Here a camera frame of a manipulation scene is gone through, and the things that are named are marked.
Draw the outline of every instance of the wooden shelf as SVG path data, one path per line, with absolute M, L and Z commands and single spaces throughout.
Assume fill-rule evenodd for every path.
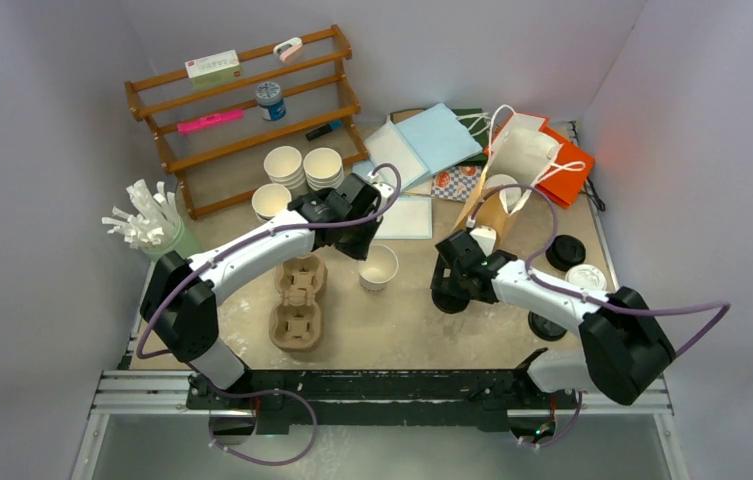
M 344 59 L 348 60 L 352 58 L 352 50 L 350 48 L 349 41 L 341 31 L 340 27 L 338 27 L 337 25 L 332 25 L 328 29 L 303 35 L 300 38 L 302 39 L 303 43 L 306 44 L 331 38 L 334 41 L 335 49 L 332 53 L 326 55 L 321 55 L 319 57 L 308 60 L 302 60 L 291 65 L 286 65 L 282 68 L 259 73 L 231 83 L 227 83 L 225 85 L 219 85 L 205 90 L 196 91 L 188 95 L 148 106 L 144 105 L 142 99 L 140 98 L 139 92 L 184 80 L 188 78 L 187 71 L 185 69 L 180 69 L 137 82 L 125 82 L 126 100 L 129 105 L 129 111 L 131 112 L 135 120 L 139 122 L 145 121 L 147 126 L 149 127 L 150 132 L 152 132 L 153 141 L 155 142 L 156 150 L 158 151 L 158 156 L 161 160 L 161 166 L 167 173 L 176 175 L 176 178 L 179 181 L 179 188 L 182 190 L 182 194 L 185 198 L 185 205 L 187 206 L 188 214 L 192 218 L 195 219 L 203 215 L 208 215 L 222 208 L 230 207 L 240 202 L 247 201 L 252 197 L 252 194 L 255 190 L 243 192 L 209 205 L 195 207 L 193 197 L 190 193 L 190 188 L 187 184 L 185 171 L 190 168 L 246 150 L 248 148 L 271 142 L 273 140 L 278 140 L 287 135 L 299 133 L 304 130 L 313 129 L 334 120 L 341 120 L 347 133 L 352 138 L 356 149 L 358 150 L 358 153 L 345 158 L 344 164 L 349 165 L 351 163 L 368 158 L 369 155 L 367 154 L 367 148 L 364 146 L 364 141 L 361 139 L 361 135 L 359 135 L 358 130 L 355 128 L 355 123 L 353 122 L 352 118 L 354 114 L 361 111 L 361 105 L 359 104 L 358 97 L 352 90 L 352 87 L 350 86 L 349 81 L 346 78 L 346 74 L 344 73 Z M 248 60 L 272 55 L 274 46 L 275 44 L 265 45 L 253 50 L 238 52 L 238 59 L 243 63 Z M 258 135 L 253 135 L 251 137 L 241 139 L 228 145 L 214 148 L 203 153 L 194 154 L 185 158 L 178 158 L 172 147 L 170 146 L 170 143 L 166 139 L 166 135 L 178 131 L 178 124 L 169 123 L 164 126 L 159 126 L 153 118 L 153 115 L 165 112 L 167 110 L 191 105 L 207 98 L 222 95 L 227 92 L 232 92 L 238 89 L 255 85 L 257 83 L 272 80 L 283 75 L 303 71 L 330 62 L 334 63 L 335 66 L 335 73 L 333 75 L 304 83 L 302 85 L 286 88 L 283 91 L 283 96 L 284 98 L 289 98 L 301 93 L 315 90 L 320 87 L 335 84 L 338 90 L 338 109 L 315 115 L 311 118 L 276 128 L 274 130 L 263 132 Z M 256 106 L 257 102 L 255 101 L 255 99 L 252 99 L 238 103 L 236 105 L 212 110 L 202 115 L 197 115 L 183 121 L 196 120 L 200 117 L 211 115 L 213 113 L 222 113 L 231 110 L 247 110 Z

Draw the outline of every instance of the pink object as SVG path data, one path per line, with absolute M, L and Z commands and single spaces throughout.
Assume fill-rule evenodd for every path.
M 185 135 L 190 132 L 202 130 L 203 128 L 213 127 L 214 125 L 220 125 L 223 123 L 231 122 L 243 118 L 243 110 L 232 110 L 231 112 L 215 113 L 194 120 L 192 122 L 182 122 L 176 125 L 179 129 L 180 135 Z

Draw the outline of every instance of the checkered paper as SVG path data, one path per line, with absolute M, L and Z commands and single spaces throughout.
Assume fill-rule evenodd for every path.
M 435 175 L 432 198 L 464 202 L 479 182 L 482 166 L 455 166 Z

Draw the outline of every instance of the wall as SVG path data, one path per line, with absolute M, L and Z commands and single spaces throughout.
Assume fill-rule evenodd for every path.
M 337 23 L 353 47 L 346 71 L 361 120 L 381 122 L 441 101 L 577 118 L 645 0 L 122 1 L 160 73 Z
M 692 478 L 753 478 L 753 0 L 650 0 L 582 140 L 623 282 L 733 302 L 668 381 Z M 680 345 L 705 320 L 662 324 Z
M 151 74 L 117 0 L 0 0 L 0 478 L 67 478 L 146 262 L 99 217 L 160 167 L 122 82 Z

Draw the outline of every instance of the stack of cups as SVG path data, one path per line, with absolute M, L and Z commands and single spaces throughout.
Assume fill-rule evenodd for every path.
M 315 148 L 303 160 L 305 178 L 312 190 L 338 188 L 344 181 L 344 162 L 331 148 Z
M 288 208 L 291 192 L 282 185 L 270 183 L 252 194 L 252 209 L 258 221 L 265 223 Z
M 302 154 L 296 148 L 274 148 L 264 157 L 264 171 L 271 182 L 284 186 L 294 197 L 308 193 L 302 168 Z

